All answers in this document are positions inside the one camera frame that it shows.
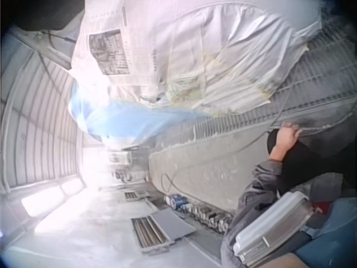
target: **cable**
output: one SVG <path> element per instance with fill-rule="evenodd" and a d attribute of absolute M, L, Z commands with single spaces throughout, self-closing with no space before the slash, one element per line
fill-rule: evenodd
<path fill-rule="evenodd" d="M 286 98 L 285 98 L 285 100 L 284 100 L 284 102 L 283 102 L 283 104 L 282 104 L 282 106 L 281 106 L 280 111 L 277 113 L 277 115 L 275 116 L 275 118 L 274 118 L 274 120 L 273 120 L 273 122 L 271 123 L 270 126 L 272 126 L 272 125 L 279 119 L 281 113 L 282 113 L 283 110 L 284 110 L 284 107 L 285 107 L 287 101 L 289 100 L 289 97 L 290 97 L 290 95 L 291 95 L 291 93 L 292 93 L 293 82 L 295 81 L 295 76 L 296 76 L 297 67 L 298 67 L 298 66 L 295 67 L 295 70 L 294 70 L 294 73 L 293 73 L 293 79 L 292 79 L 292 83 L 290 84 L 289 92 L 288 92 L 288 94 L 287 94 L 287 96 L 286 96 Z M 188 196 L 188 197 L 191 197 L 191 198 L 193 198 L 193 199 L 196 199 L 196 200 L 198 200 L 198 201 L 200 201 L 200 202 L 202 202 L 202 203 L 209 204 L 209 203 L 207 203 L 207 202 L 205 202 L 205 201 L 203 201 L 203 200 L 201 200 L 201 199 L 199 199 L 199 198 L 197 198 L 197 197 L 194 197 L 193 195 L 191 195 L 191 194 L 189 194 L 189 193 L 186 193 L 186 192 L 180 190 L 180 189 L 173 183 L 173 180 L 175 179 L 175 177 L 176 177 L 178 171 L 182 171 L 182 170 L 184 170 L 184 169 L 189 169 L 189 168 L 193 168 L 193 167 L 196 167 L 196 166 L 200 166 L 200 165 L 206 164 L 206 163 L 208 163 L 208 162 L 213 162 L 213 161 L 218 160 L 218 159 L 221 159 L 221 158 L 223 158 L 223 157 L 226 157 L 226 156 L 229 156 L 229 155 L 232 155 L 232 154 L 236 154 L 236 153 L 238 153 L 238 152 L 241 152 L 241 151 L 243 151 L 244 149 L 246 149 L 246 148 L 248 148 L 249 146 L 251 146 L 252 144 L 254 144 L 255 142 L 257 142 L 261 137 L 264 136 L 264 134 L 265 134 L 266 132 L 267 132 L 267 131 L 262 132 L 262 133 L 261 133 L 258 137 L 256 137 L 253 141 L 251 141 L 250 143 L 244 145 L 243 147 L 241 147 L 241 148 L 238 149 L 238 150 L 235 150 L 235 151 L 229 152 L 229 153 L 225 153 L 225 154 L 223 154 L 223 155 L 214 157 L 214 158 L 212 158 L 212 159 L 206 160 L 206 161 L 201 162 L 201 163 L 199 163 L 199 164 L 189 165 L 189 166 L 186 166 L 186 167 L 184 167 L 184 168 L 182 168 L 182 169 L 180 169 L 180 170 L 177 170 L 177 171 L 173 174 L 172 179 L 170 179 L 170 177 L 167 175 L 167 173 L 161 174 L 160 179 L 161 179 L 161 188 L 162 188 L 162 190 L 164 191 L 165 194 L 167 194 L 167 193 L 171 190 L 171 187 L 173 186 L 176 190 L 178 190 L 178 191 L 181 192 L 182 194 L 184 194 L 184 195 L 186 195 L 186 196 Z M 170 185 L 169 185 L 169 187 L 168 187 L 167 190 L 166 190 L 165 187 L 163 186 L 163 176 L 166 176 L 167 180 L 170 182 Z"/>
<path fill-rule="evenodd" d="M 72 43 L 72 44 L 77 43 L 76 40 L 71 39 L 71 38 L 69 38 L 69 37 L 64 37 L 64 36 L 60 36 L 60 35 L 53 34 L 53 33 L 50 32 L 50 30 L 42 31 L 42 33 L 49 36 L 50 44 L 51 44 L 51 46 L 52 46 L 53 48 L 55 48 L 55 47 L 54 47 L 54 45 L 53 45 L 53 43 L 52 43 L 52 39 L 51 39 L 52 36 L 53 36 L 53 37 L 60 38 L 60 39 L 63 39 L 63 40 L 65 40 L 65 41 L 67 41 L 67 42 L 69 42 L 69 43 Z"/>
<path fill-rule="evenodd" d="M 272 123 L 269 125 L 269 127 L 267 127 L 267 129 L 262 132 L 259 136 L 257 136 L 255 139 L 253 139 L 250 143 L 244 145 L 243 147 L 239 148 L 238 150 L 235 150 L 235 151 L 232 151 L 232 152 L 228 152 L 228 153 L 225 153 L 223 155 L 220 155 L 220 156 L 217 156 L 217 157 L 213 157 L 212 159 L 209 159 L 209 160 L 206 160 L 204 162 L 201 162 L 199 164 L 195 164 L 195 165 L 188 165 L 186 167 L 183 167 L 182 169 L 179 169 L 179 170 L 176 170 L 172 176 L 172 179 L 167 175 L 167 173 L 163 173 L 161 174 L 161 177 L 160 177 L 160 181 L 161 181 L 161 188 L 163 190 L 163 192 L 165 194 L 169 193 L 170 190 L 171 190 L 171 187 L 174 187 L 177 191 L 179 191 L 180 193 L 182 193 L 183 195 L 187 196 L 187 197 L 190 197 L 192 199 L 196 199 L 204 204 L 207 204 L 207 205 L 210 205 L 212 206 L 212 204 L 209 204 L 201 199 L 199 199 L 198 197 L 195 197 L 185 191 L 182 191 L 180 188 L 178 188 L 175 183 L 173 182 L 173 180 L 175 179 L 176 175 L 183 171 L 183 170 L 187 170 L 187 169 L 190 169 L 190 168 L 193 168 L 193 167 L 197 167 L 197 166 L 201 166 L 201 165 L 204 165 L 204 164 L 207 164 L 209 162 L 214 162 L 215 160 L 219 160 L 219 159 L 222 159 L 224 157 L 227 157 L 229 155 L 232 155 L 232 154 L 237 154 L 243 150 L 245 150 L 246 148 L 248 148 L 249 146 L 251 146 L 252 144 L 256 143 L 261 137 L 263 137 L 265 135 L 265 133 L 267 133 L 269 130 L 274 130 L 274 129 L 279 129 L 280 126 L 273 126 L 276 121 L 280 118 L 280 115 L 282 114 L 284 108 L 285 108 L 285 105 L 292 93 L 292 88 L 293 88 L 293 84 L 294 84 L 294 81 L 295 81 L 295 76 L 296 76 L 296 70 L 297 70 L 297 66 L 294 70 L 294 73 L 293 73 L 293 79 L 292 79 L 292 83 L 290 84 L 290 88 L 289 88 L 289 92 L 288 92 L 288 95 L 286 96 L 286 99 L 284 100 L 282 106 L 281 106 L 281 109 L 279 110 L 279 112 L 277 113 L 277 115 L 275 116 L 274 120 L 272 121 Z M 304 131 L 313 131 L 313 130 L 316 130 L 316 132 L 314 133 L 310 133 L 309 135 L 315 135 L 317 133 L 320 133 L 322 131 L 325 131 L 325 130 L 328 130 L 329 128 L 332 128 L 332 127 L 335 127 L 341 123 L 343 123 L 345 120 L 347 120 L 350 116 L 353 115 L 353 111 L 354 109 L 356 108 L 357 106 L 357 101 L 355 101 L 354 105 L 352 106 L 351 110 L 343 116 L 343 118 L 339 119 L 338 121 L 334 122 L 333 124 L 327 124 L 327 125 L 324 125 L 324 126 L 321 126 L 321 127 L 302 127 L 301 129 L 303 129 Z M 163 177 L 166 177 L 166 179 L 169 181 L 169 186 L 168 186 L 168 189 L 165 189 L 165 187 L 163 186 Z"/>

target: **gray jacket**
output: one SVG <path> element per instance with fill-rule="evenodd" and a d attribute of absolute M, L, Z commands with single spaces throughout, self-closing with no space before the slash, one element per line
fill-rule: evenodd
<path fill-rule="evenodd" d="M 254 179 L 239 198 L 235 216 L 223 238 L 221 246 L 222 267 L 245 267 L 234 256 L 235 237 L 277 200 L 276 181 L 277 176 L 281 174 L 281 169 L 282 163 L 272 160 L 256 166 L 253 171 Z"/>

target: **bright window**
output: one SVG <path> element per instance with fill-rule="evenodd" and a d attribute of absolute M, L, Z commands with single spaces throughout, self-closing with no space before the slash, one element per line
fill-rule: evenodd
<path fill-rule="evenodd" d="M 80 179 L 75 179 L 67 181 L 62 184 L 62 189 L 67 195 L 73 195 L 78 193 L 83 187 L 83 184 Z"/>
<path fill-rule="evenodd" d="M 63 192 L 57 186 L 25 197 L 21 202 L 28 215 L 35 217 L 58 205 L 63 198 Z"/>

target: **person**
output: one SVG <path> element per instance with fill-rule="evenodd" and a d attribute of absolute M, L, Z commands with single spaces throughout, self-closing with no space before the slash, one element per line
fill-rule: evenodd
<path fill-rule="evenodd" d="M 355 187 L 356 142 L 333 157 L 323 158 L 299 142 L 301 132 L 298 125 L 285 122 L 279 130 L 268 135 L 268 160 L 255 167 L 254 178 L 239 198 L 235 216 L 224 235 L 221 244 L 222 267 L 245 267 L 234 255 L 235 238 L 278 200 L 278 194 L 282 196 L 317 176 L 323 178 L 331 173 L 343 174 L 347 188 Z M 357 267 L 357 199 L 339 198 L 328 208 L 326 218 L 320 229 L 321 235 L 316 239 L 261 267 Z"/>

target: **plastic tarp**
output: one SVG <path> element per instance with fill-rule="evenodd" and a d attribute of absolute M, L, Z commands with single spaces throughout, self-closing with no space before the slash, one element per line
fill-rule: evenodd
<path fill-rule="evenodd" d="M 85 6 L 71 70 L 79 84 L 89 92 L 112 87 L 124 101 L 211 114 L 268 103 L 321 28 L 319 0 Z"/>
<path fill-rule="evenodd" d="M 119 100 L 94 103 L 78 84 L 73 87 L 68 110 L 82 131 L 100 136 L 104 143 L 115 146 L 110 149 L 116 150 L 140 145 L 170 125 L 205 116 L 191 110 L 149 108 Z"/>

